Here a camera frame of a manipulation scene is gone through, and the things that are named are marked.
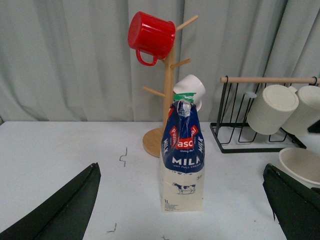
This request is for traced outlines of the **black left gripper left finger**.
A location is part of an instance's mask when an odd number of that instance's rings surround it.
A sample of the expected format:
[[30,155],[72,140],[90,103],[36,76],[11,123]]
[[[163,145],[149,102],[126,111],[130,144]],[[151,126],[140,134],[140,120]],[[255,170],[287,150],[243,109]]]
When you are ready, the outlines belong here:
[[33,211],[0,233],[2,240],[82,240],[101,180],[92,163]]

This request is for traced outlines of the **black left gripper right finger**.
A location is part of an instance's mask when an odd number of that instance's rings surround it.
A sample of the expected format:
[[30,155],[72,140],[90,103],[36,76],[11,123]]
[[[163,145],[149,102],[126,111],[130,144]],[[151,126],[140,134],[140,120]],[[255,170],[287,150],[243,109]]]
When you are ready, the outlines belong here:
[[319,188],[308,188],[270,163],[264,168],[262,185],[273,218],[288,240],[320,238]]

